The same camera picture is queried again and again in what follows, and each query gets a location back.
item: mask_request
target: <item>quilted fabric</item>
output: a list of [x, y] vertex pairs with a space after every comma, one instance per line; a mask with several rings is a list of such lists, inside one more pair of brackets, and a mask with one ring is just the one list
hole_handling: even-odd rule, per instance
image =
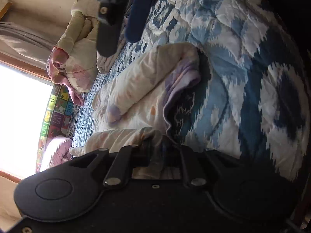
[[202, 80], [171, 111], [174, 139], [305, 180], [308, 82], [296, 45], [266, 0], [159, 0], [141, 41], [127, 43], [110, 74], [97, 77], [78, 115], [75, 146], [92, 133], [90, 102], [103, 84], [153, 46], [183, 41], [203, 53]]

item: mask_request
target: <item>silver rivet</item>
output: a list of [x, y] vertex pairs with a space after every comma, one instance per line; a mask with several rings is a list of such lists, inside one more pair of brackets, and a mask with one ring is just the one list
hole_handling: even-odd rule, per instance
[[101, 14], [106, 14], [107, 11], [108, 11], [108, 8], [107, 8], [107, 7], [101, 7], [101, 8], [100, 8], [100, 13], [101, 13]]
[[23, 229], [21, 230], [21, 232], [23, 232], [23, 233], [32, 233], [32, 229], [29, 228], [29, 227], [25, 227], [25, 228], [23, 228]]
[[109, 186], [116, 186], [121, 183], [121, 180], [115, 177], [111, 177], [105, 180], [105, 183]]
[[193, 179], [191, 184], [194, 186], [204, 186], [206, 184], [206, 180], [202, 178]]

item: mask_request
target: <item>window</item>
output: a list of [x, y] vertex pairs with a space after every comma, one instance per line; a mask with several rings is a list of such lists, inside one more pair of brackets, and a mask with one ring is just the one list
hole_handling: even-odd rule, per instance
[[0, 170], [21, 179], [35, 174], [38, 140], [52, 91], [46, 83], [0, 64]]

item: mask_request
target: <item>wooden trim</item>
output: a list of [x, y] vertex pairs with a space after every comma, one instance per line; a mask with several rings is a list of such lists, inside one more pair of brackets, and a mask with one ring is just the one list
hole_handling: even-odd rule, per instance
[[13, 182], [15, 182], [17, 184], [21, 182], [21, 179], [19, 179], [18, 177], [15, 177], [15, 176], [13, 176], [11, 174], [8, 174], [6, 172], [3, 172], [1, 170], [0, 170], [0, 176], [4, 177], [4, 178], [6, 178], [6, 179], [8, 179], [10, 181], [13, 181]]
[[51, 81], [48, 72], [46, 70], [43, 70], [41, 68], [38, 68], [36, 66], [30, 65], [24, 61], [20, 61], [18, 59], [12, 58], [8, 55], [5, 55], [3, 53], [0, 53], [0, 62], [13, 67], [15, 69], [18, 69], [20, 71], [23, 71], [25, 73], [34, 75], [36, 77], [39, 77], [41, 79]]
[[8, 2], [7, 4], [4, 5], [2, 10], [0, 11], [0, 20], [3, 18], [3, 16], [7, 13], [7, 11], [11, 8], [13, 3]]

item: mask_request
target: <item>blue and white quilt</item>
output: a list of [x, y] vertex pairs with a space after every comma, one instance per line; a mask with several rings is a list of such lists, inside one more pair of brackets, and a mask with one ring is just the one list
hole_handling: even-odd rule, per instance
[[111, 72], [98, 75], [78, 113], [74, 145], [83, 146], [93, 132], [91, 101], [103, 84], [155, 45], [183, 41], [201, 52], [202, 80], [171, 110], [172, 137], [304, 183], [308, 81], [296, 45], [266, 0], [159, 0], [142, 39], [127, 43]]

